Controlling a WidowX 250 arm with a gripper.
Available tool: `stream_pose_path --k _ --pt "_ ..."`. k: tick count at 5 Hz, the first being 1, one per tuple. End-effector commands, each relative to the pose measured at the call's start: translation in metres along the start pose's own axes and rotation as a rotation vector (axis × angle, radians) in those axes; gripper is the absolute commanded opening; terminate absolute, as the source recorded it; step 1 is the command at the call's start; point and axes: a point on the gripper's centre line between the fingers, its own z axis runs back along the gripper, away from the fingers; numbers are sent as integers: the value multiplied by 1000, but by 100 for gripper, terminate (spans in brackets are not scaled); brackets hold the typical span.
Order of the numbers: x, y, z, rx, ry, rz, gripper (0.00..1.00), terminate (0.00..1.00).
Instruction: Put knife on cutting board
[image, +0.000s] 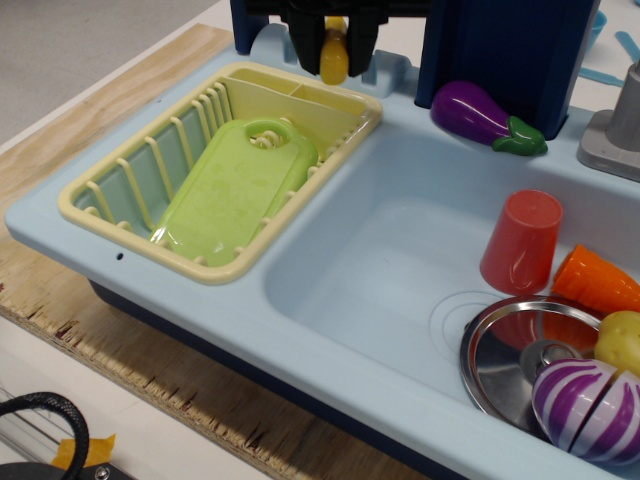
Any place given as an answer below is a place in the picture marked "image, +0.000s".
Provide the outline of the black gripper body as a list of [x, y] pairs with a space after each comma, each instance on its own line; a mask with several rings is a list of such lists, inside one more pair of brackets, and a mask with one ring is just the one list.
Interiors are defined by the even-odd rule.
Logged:
[[350, 16], [373, 12], [377, 17], [426, 17], [429, 0], [256, 0], [245, 1], [252, 15], [280, 15], [298, 11], [322, 16]]

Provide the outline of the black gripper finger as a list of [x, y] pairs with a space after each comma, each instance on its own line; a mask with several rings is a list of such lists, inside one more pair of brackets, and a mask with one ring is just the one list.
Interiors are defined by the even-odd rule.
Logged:
[[312, 75], [318, 75], [325, 38], [324, 17], [305, 12], [284, 12], [281, 19], [288, 25], [289, 36], [301, 68]]
[[386, 24], [388, 19], [388, 16], [379, 14], [352, 14], [349, 16], [346, 47], [350, 77], [357, 77], [369, 69], [379, 28]]

